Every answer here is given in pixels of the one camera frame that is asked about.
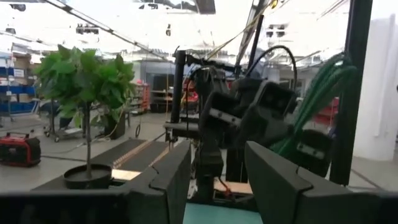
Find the red generator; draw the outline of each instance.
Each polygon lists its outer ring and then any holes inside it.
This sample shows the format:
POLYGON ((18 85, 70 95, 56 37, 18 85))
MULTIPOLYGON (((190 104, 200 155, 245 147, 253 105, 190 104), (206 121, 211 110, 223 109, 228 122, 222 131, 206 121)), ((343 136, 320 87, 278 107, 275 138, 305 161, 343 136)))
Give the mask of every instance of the red generator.
POLYGON ((0 138, 0 163, 3 165, 34 166, 40 162, 41 155, 40 140, 30 138, 29 134, 7 133, 0 138))

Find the concrete floor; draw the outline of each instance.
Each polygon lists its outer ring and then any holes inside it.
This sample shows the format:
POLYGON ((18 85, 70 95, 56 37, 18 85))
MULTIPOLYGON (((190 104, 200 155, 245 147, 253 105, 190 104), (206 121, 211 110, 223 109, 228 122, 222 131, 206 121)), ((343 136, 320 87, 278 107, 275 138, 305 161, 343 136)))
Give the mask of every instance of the concrete floor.
MULTIPOLYGON (((0 191, 30 190, 55 177, 66 170, 84 164, 86 146, 79 146, 85 140, 82 138, 61 140, 55 143, 43 135, 42 126, 45 124, 37 117, 16 117, 11 123, 9 118, 2 119, 3 128, 0 136, 8 131, 28 133, 34 129, 34 134, 40 139, 42 146, 42 162, 31 168, 17 168, 0 166, 0 191)), ((163 123, 167 120, 165 114, 145 114, 132 118, 131 128, 126 134, 115 141, 98 141, 92 145, 91 156, 95 157, 111 149, 127 138, 133 138, 137 124, 141 120, 139 139, 154 139, 164 132, 163 123)), ((398 162, 376 162, 366 159, 353 158, 353 171, 349 186, 352 190, 392 190, 398 191, 398 162)))

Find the metal pole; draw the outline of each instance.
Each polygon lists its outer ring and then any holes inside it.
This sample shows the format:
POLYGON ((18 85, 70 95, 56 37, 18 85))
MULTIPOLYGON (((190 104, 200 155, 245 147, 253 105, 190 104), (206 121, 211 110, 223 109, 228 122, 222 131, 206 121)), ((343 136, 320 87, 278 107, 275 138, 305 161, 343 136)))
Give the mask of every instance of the metal pole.
POLYGON ((340 96, 336 140, 330 168, 330 180, 340 185, 348 185, 351 173, 372 3, 372 0, 351 0, 350 4, 345 52, 351 56, 359 74, 354 84, 340 96))
POLYGON ((260 33, 261 33, 261 27, 262 27, 262 21, 263 20, 264 20, 264 15, 261 15, 259 17, 259 20, 257 21, 256 33, 254 34, 253 45, 251 46, 251 53, 250 53, 248 68, 251 67, 251 65, 253 64, 253 61, 254 61, 254 56, 256 56, 256 49, 257 49, 257 45, 259 43, 259 38, 260 38, 260 33))
POLYGON ((187 59, 186 52, 184 50, 178 50, 175 53, 175 73, 174 73, 174 85, 173 85, 173 102, 171 112, 171 123, 180 122, 180 106, 182 97, 182 82, 184 76, 185 61, 187 59))

